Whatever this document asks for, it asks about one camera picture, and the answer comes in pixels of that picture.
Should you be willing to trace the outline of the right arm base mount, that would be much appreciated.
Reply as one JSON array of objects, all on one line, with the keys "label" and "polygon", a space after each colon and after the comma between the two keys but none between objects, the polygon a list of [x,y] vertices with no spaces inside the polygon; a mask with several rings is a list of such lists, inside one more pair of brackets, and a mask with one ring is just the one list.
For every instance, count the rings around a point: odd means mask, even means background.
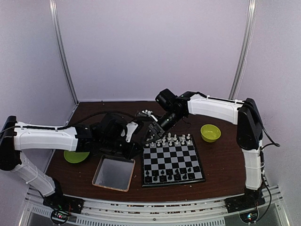
[{"label": "right arm base mount", "polygon": [[262,197],[254,200],[246,198],[244,195],[225,199],[227,212],[238,213],[240,219],[247,224],[255,223],[259,219],[258,207],[265,203],[265,199]]}]

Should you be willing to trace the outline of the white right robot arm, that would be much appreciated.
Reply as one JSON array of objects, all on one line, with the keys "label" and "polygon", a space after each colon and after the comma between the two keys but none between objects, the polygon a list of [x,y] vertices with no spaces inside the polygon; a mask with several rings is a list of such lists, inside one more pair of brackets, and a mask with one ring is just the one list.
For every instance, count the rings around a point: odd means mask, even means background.
[{"label": "white right robot arm", "polygon": [[177,96],[169,89],[164,89],[155,101],[165,110],[165,114],[161,117],[151,116],[152,122],[146,137],[161,139],[179,120],[189,115],[201,115],[231,124],[245,161],[246,182],[241,204],[250,208],[258,202],[265,163],[262,140],[268,132],[252,98],[229,100],[193,91]]}]

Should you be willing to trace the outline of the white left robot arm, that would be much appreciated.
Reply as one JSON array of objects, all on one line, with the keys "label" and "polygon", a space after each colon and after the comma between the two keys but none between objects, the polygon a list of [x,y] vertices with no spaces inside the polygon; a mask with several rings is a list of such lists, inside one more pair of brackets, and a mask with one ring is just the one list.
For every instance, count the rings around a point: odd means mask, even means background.
[{"label": "white left robot arm", "polygon": [[57,209],[67,206],[60,183],[30,162],[22,152],[27,149],[56,149],[74,153],[105,152],[132,159],[143,146],[132,140],[142,125],[138,118],[124,119],[126,113],[102,111],[100,122],[83,125],[83,120],[68,126],[31,125],[9,116],[0,132],[0,169],[11,171],[35,187],[41,196]]}]

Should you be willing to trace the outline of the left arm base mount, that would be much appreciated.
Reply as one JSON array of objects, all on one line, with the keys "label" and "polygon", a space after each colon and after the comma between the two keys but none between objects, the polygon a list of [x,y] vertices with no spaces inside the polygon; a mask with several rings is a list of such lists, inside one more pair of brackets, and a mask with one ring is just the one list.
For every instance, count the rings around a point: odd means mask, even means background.
[{"label": "left arm base mount", "polygon": [[43,205],[52,209],[50,214],[51,221],[56,225],[66,223],[72,213],[80,214],[84,205],[84,200],[69,196],[63,196],[63,202],[58,204],[51,201],[49,197],[43,197]]}]

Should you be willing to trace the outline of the black and grey chessboard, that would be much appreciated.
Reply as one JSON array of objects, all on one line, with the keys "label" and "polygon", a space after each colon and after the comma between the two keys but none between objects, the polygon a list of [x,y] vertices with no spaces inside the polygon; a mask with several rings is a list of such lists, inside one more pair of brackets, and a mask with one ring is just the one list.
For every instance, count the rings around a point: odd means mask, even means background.
[{"label": "black and grey chessboard", "polygon": [[[194,138],[190,135],[191,144],[187,145],[187,139],[185,138],[185,145],[181,145],[181,136],[163,137],[162,139],[148,143],[144,146],[144,152],[142,155],[142,186],[143,187],[158,187],[158,186],[170,186],[189,183],[205,182],[206,178],[198,154],[197,146],[194,142]],[[199,166],[200,172],[194,172],[193,167]],[[178,169],[181,175],[180,180],[174,179],[174,170]],[[152,177],[150,183],[145,182],[146,171],[149,171],[148,176]],[[156,171],[155,176],[158,180],[153,181],[152,171]],[[193,173],[195,178],[190,179],[189,174]],[[165,181],[160,182],[160,176],[165,176]]]}]

